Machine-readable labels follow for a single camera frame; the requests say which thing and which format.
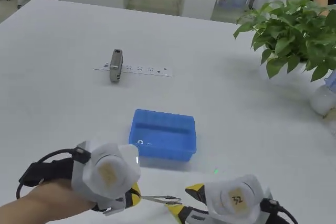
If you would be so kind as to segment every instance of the plant leaf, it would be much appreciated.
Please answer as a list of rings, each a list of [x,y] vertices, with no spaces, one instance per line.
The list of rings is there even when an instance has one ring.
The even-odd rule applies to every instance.
[[[246,12],[244,15],[240,16],[238,19],[237,19],[237,24],[243,19],[243,18],[246,18],[246,19],[251,19],[253,17],[256,17],[258,16],[259,13],[256,11],[256,10],[250,10],[248,12]]]
[[[272,37],[267,32],[263,32],[260,36],[256,38],[255,42],[263,42],[265,44],[269,42],[271,39]]]
[[[302,14],[304,14],[304,18],[307,21],[309,21],[309,19],[318,17],[318,13],[316,11],[310,10],[310,9],[304,10],[304,12],[302,12]]]
[[[272,15],[277,15],[277,16],[280,16],[281,14],[284,14],[284,9],[282,7],[280,8],[276,8],[272,11],[270,11],[269,13],[272,14]]]
[[[258,48],[262,47],[265,43],[264,42],[255,42],[253,44],[253,49],[254,49],[254,52],[258,50]]]
[[[315,8],[323,8],[321,7],[320,4],[318,4],[317,2],[314,2],[314,1],[308,1],[306,3],[306,8],[309,8],[309,9],[315,9]]]
[[[267,62],[267,65],[266,65],[266,70],[267,70],[268,77],[271,79],[272,77],[277,75],[279,73],[280,69],[285,64],[286,64],[285,59],[279,59],[279,58],[270,59]]]
[[[264,15],[258,15],[253,19],[253,22],[255,24],[260,24],[260,23],[265,22],[265,21],[267,21],[267,18]]]
[[[253,39],[252,39],[251,48],[252,48],[253,44],[256,42],[256,40],[257,40],[257,38],[258,38],[259,36],[260,36],[259,33],[254,34]]]
[[[321,33],[318,34],[313,38],[313,42],[315,44],[323,44],[323,45],[336,45],[336,34],[330,34],[330,33]]]
[[[320,64],[315,69],[312,77],[311,82],[321,79],[323,76],[325,76],[328,73],[328,68],[326,67],[326,64]]]
[[[308,60],[307,63],[306,63],[306,70],[310,71],[310,70],[314,69],[316,66],[317,66],[316,62]]]
[[[281,57],[289,57],[290,55],[293,54],[292,51],[293,51],[292,48],[288,46],[283,51],[281,51],[280,53],[278,53],[277,56],[279,58],[281,58]]]
[[[266,49],[261,55],[261,65],[271,56],[272,50]]]
[[[289,56],[287,61],[287,73],[292,72],[299,63],[300,63],[300,57],[296,55]]]
[[[269,9],[269,5],[270,5],[271,3],[264,3],[263,5],[262,5],[262,7],[261,7],[261,9],[259,10],[259,13],[263,13],[263,12],[269,12],[269,11],[271,11],[271,10],[269,10],[269,11],[267,11],[268,9]]]
[[[335,57],[327,58],[325,60],[326,60],[325,62],[327,64],[327,66],[330,70],[335,70],[336,69],[336,58]]]
[[[331,28],[336,28],[336,10],[330,11],[326,17],[325,24]]]
[[[307,2],[309,0],[286,0],[286,5],[290,6],[291,9],[296,7],[298,9],[299,7],[304,7],[306,6]]]
[[[279,39],[277,45],[275,46],[275,54],[277,55],[283,51],[291,42],[295,40],[295,36],[288,38]]]
[[[285,4],[280,0],[276,0],[276,1],[271,2],[271,6],[274,6],[274,5],[278,5],[279,7],[284,7],[285,6]]]
[[[306,30],[308,29],[306,24],[296,24],[296,25],[294,26],[294,28],[297,29],[298,31],[300,31],[301,33],[302,33],[305,29],[306,29]]]
[[[321,64],[324,61],[324,58],[327,56],[326,48],[324,45],[315,44],[314,41],[306,41],[308,58]]]
[[[294,25],[296,22],[296,18],[293,15],[290,14],[281,14],[279,15],[279,20],[289,24],[289,25]]]
[[[283,30],[284,30],[283,27],[273,26],[270,28],[270,34],[274,39],[276,39],[279,36],[279,34],[283,32]]]
[[[233,36],[235,37],[235,39],[237,38],[237,36],[239,35],[239,33],[245,32],[245,31],[251,31],[253,29],[253,24],[252,22],[246,22],[244,24],[242,24],[233,34]]]
[[[257,24],[255,24],[255,28],[256,29],[262,29],[262,30],[265,30],[266,29],[266,27],[267,27],[267,23],[266,22],[261,22],[261,23],[257,23]]]

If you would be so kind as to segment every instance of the hand-mounted device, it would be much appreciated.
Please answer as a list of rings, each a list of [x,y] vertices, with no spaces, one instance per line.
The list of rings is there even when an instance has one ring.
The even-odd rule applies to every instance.
[[[294,224],[296,219],[276,200],[269,189],[263,191],[254,175],[231,181],[215,181],[187,187],[185,191],[204,203],[208,211],[183,205],[166,205],[181,224],[288,224],[279,212]]]
[[[69,153],[51,163],[47,159]],[[138,180],[140,166],[134,145],[86,141],[73,149],[63,149],[32,163],[19,180],[16,197],[23,186],[34,187],[54,179],[70,179],[74,191],[96,202],[94,211],[111,215],[137,205],[141,199],[165,204],[181,224],[288,224],[279,212],[294,224],[293,215],[272,199],[269,189],[263,191],[254,175],[231,181],[214,181],[187,187],[185,191],[204,203],[208,211],[184,206],[173,196],[141,196]]]
[[[61,153],[69,153],[72,157],[44,163]],[[134,145],[99,145],[86,141],[74,149],[50,153],[29,166],[19,180],[16,198],[20,198],[23,186],[34,187],[59,178],[70,179],[72,189],[85,199],[96,202],[93,210],[105,215],[140,202],[137,185],[140,166],[138,149]]]

